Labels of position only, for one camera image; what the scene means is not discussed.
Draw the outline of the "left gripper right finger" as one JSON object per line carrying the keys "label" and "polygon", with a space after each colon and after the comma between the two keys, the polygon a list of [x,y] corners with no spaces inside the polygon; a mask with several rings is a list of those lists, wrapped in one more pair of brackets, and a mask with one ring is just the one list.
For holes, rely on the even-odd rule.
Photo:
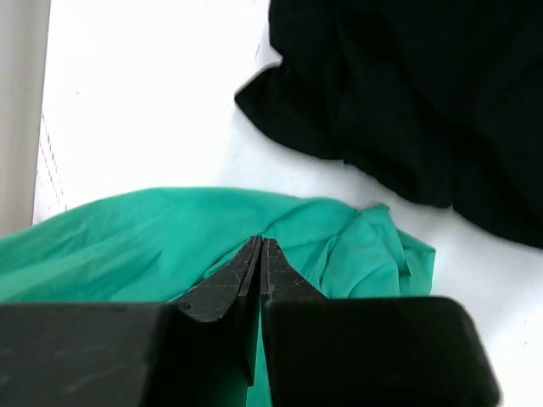
{"label": "left gripper right finger", "polygon": [[324,303],[328,298],[311,285],[287,260],[278,241],[265,238],[261,248],[260,302]]}

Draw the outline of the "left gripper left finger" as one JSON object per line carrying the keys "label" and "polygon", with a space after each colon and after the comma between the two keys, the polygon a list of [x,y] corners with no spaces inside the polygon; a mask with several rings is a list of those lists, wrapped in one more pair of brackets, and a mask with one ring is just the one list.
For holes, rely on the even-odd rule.
{"label": "left gripper left finger", "polygon": [[230,358],[248,386],[255,382],[261,248],[262,238],[250,237],[226,265],[171,302],[196,363]]}

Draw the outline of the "black t shirt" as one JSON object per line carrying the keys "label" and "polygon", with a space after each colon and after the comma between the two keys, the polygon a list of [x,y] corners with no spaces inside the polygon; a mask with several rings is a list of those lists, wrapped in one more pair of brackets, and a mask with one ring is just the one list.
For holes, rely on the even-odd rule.
{"label": "black t shirt", "polygon": [[267,137],[542,244],[539,1],[273,1],[281,61],[236,94]]}

